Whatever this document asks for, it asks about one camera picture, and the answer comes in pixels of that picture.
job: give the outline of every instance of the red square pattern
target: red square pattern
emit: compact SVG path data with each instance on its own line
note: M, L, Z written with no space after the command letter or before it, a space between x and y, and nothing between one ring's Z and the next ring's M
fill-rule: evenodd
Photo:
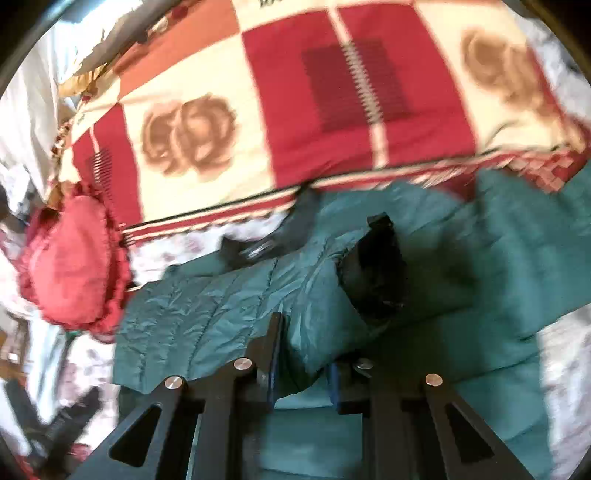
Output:
M72 145L73 162L80 178L103 191L105 202L119 223L125 226L141 223L143 215L139 203L138 169L120 103L111 107L94 124L93 133L101 153L98 172L100 184L96 183L95 178L95 149L90 131L86 131Z
M389 164L473 155L475 139L447 66L411 5L372 4L339 9L382 106ZM395 74L371 56L379 41ZM402 90L405 115L390 112L392 89Z
M364 121L345 121L331 129L315 101L318 54L338 52L336 34L326 11L307 12L254 28L242 34L248 60L261 96L267 139L277 188L302 181L372 168L369 129ZM329 55L325 85L356 98L344 56ZM350 105L347 117L363 119L361 103Z

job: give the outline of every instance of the black fabric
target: black fabric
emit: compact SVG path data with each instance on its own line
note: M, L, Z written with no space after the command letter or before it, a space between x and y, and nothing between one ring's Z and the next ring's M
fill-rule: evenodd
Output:
M390 217L371 216L368 225L338 266L339 284L366 321L379 322L402 307L406 263Z
M320 206L320 192L305 184L285 220L273 233L258 241L222 238L220 255L228 270L254 265L261 260L280 257L302 248L309 240Z
M535 15L525 7L521 0L503 0L503 3L524 18L535 18Z
M6 190L0 184L0 222L4 220L4 217L8 215L10 210L8 210L8 198L6 196Z
M2 480L28 480L10 448L0 434L0 478Z

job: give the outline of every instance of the red heart-shaped pillow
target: red heart-shaped pillow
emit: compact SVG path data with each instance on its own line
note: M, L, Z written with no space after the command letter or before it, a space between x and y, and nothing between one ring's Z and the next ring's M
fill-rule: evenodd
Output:
M31 227L18 265L21 294L48 322L113 333L131 272L121 234L100 196L76 184L59 217L44 211Z

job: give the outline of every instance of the patchwork quilt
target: patchwork quilt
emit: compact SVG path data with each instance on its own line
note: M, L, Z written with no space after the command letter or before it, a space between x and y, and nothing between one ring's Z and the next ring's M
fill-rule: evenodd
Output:
M103 189L133 244L286 209L312 179L487 167L558 190L588 143L500 1L187 0L89 89L59 179Z

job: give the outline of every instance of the silver bolt head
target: silver bolt head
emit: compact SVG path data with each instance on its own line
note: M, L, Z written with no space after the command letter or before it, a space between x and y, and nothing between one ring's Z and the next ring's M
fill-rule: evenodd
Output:
M443 379L437 374L428 374L425 377L425 382L432 387L441 387L443 385Z
M250 358L243 356L234 360L234 368L236 370L248 370L250 367L252 367L252 360Z
M169 390L176 390L177 388L179 388L183 385L183 379L181 377L173 375L172 377L168 377L166 379L166 382L164 382L164 385Z
M369 358L360 358L357 360L357 368L360 370L371 370L374 367L374 363Z

